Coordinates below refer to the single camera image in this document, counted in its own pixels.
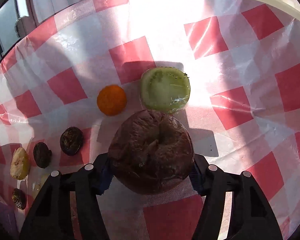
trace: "dark brown date fruit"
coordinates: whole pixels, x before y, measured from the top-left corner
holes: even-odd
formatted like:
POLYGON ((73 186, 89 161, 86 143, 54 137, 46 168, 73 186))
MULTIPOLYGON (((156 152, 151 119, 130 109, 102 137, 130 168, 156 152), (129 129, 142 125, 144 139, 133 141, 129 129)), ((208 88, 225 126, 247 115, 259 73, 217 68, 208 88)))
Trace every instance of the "dark brown date fruit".
POLYGON ((24 210, 27 206, 26 194, 22 190, 15 188, 12 192, 12 200, 18 209, 24 210))
POLYGON ((61 150, 69 155, 75 155, 83 144, 82 131, 77 127, 69 127, 60 137, 61 150))
POLYGON ((33 157, 38 167, 45 169, 51 162, 52 152, 44 142, 38 142, 33 149, 33 157))
POLYGON ((109 147, 111 170, 130 190, 152 195, 180 184, 194 162, 191 138, 173 116, 143 110, 118 129, 109 147))

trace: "halved green tomato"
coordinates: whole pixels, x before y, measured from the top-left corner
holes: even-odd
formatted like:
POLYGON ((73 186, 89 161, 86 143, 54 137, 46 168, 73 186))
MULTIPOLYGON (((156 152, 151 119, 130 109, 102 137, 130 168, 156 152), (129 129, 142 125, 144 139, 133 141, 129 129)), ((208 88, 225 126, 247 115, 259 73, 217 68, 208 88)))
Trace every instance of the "halved green tomato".
POLYGON ((148 109, 174 112, 186 105, 189 96, 189 78, 177 68, 152 68, 141 77, 141 99, 148 109))

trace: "orange fruit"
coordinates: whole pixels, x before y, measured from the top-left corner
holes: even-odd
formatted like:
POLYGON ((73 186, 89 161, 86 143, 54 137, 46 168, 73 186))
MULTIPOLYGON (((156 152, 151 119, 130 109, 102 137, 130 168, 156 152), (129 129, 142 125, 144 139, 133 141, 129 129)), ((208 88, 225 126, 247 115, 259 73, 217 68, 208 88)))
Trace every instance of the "orange fruit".
POLYGON ((97 105, 100 111, 105 115, 117 115, 121 113, 127 105, 126 93, 118 85, 106 86, 99 92, 97 105))

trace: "plastic tablecloth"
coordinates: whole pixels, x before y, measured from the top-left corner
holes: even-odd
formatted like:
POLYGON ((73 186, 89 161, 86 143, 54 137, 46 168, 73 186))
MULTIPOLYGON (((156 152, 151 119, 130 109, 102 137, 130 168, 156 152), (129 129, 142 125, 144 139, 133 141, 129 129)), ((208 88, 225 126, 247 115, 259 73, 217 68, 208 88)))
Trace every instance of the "plastic tablecloth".
MULTIPOLYGON (((77 171, 107 152, 120 124, 142 109, 139 79, 156 66, 179 68, 190 79, 188 105, 175 117, 195 152, 226 172, 250 171, 287 239, 300 223, 300 22, 255 0, 84 0, 21 40, 0 64, 0 193, 11 205, 15 187, 27 193, 27 208, 15 210, 19 230, 34 182, 52 170, 77 171), (110 84, 124 88, 128 100, 114 117, 96 105, 110 84), (59 145, 70 126, 85 138, 73 157, 59 145), (53 152, 45 170, 33 159, 39 141, 53 152), (23 181, 9 174, 20 146, 32 165, 23 181)), ((186 240, 204 198, 188 178, 153 196, 114 178, 98 202, 111 240, 186 240)))

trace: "round metal pin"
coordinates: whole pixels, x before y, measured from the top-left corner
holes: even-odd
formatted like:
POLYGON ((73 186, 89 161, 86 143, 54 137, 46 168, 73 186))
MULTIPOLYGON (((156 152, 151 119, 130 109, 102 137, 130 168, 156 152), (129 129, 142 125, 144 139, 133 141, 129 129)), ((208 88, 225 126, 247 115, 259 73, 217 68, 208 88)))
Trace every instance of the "round metal pin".
POLYGON ((211 165, 209 165, 208 169, 211 171, 216 171, 218 169, 218 167, 216 165, 211 164, 211 165))
POLYGON ((93 169, 93 164, 91 164, 91 163, 87 164, 87 165, 84 167, 84 169, 85 169, 86 171, 92 170, 92 169, 93 169))
POLYGON ((59 171, 53 171, 53 172, 51 172, 51 176, 52 177, 56 177, 58 175, 59 175, 59 171))
POLYGON ((251 173, 249 171, 244 171, 243 172, 243 175, 247 178, 250 178, 251 177, 251 173))

